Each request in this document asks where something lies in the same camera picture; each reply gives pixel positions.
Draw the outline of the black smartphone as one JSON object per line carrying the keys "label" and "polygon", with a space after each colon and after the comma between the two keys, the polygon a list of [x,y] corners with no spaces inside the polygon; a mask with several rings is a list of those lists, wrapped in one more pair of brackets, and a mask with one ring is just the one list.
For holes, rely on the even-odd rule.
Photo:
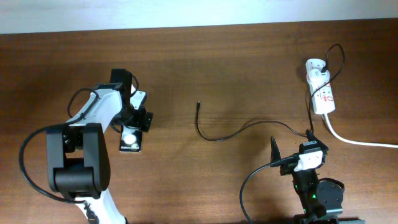
{"label": "black smartphone", "polygon": [[119,151],[140,152],[142,149],[142,138],[142,131],[127,126],[122,126]]}

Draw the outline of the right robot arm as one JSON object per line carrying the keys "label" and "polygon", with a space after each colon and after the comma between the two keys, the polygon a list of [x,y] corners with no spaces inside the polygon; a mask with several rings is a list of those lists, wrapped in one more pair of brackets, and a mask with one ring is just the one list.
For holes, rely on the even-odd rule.
{"label": "right robot arm", "polygon": [[279,167],[281,176],[293,178],[303,208],[302,214],[294,216],[294,223],[338,223],[345,186],[335,179],[318,178],[317,169],[325,163],[328,147],[309,130],[306,135],[307,142],[286,158],[281,158],[276,140],[271,137],[271,167]]}

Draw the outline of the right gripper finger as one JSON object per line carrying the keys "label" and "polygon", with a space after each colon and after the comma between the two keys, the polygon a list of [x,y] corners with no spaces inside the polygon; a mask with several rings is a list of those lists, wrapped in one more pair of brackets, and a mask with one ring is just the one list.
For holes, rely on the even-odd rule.
{"label": "right gripper finger", "polygon": [[320,148],[326,148],[326,145],[321,142],[318,138],[315,137],[315,135],[311,132],[311,130],[307,129],[305,132],[307,139],[309,142],[316,142],[316,145],[319,146]]}
{"label": "right gripper finger", "polygon": [[273,136],[271,136],[271,163],[278,164],[281,160],[279,147]]}

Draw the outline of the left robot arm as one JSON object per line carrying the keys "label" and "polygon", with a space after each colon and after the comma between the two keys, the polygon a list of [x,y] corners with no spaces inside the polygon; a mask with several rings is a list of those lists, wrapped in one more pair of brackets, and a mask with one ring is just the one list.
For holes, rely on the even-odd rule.
{"label": "left robot arm", "polygon": [[121,152],[139,152],[153,114],[144,107],[146,93],[132,84],[134,75],[114,68],[110,81],[90,90],[82,109],[47,138],[49,186],[74,203],[89,223],[127,223],[109,191],[111,166],[104,133],[119,125]]}

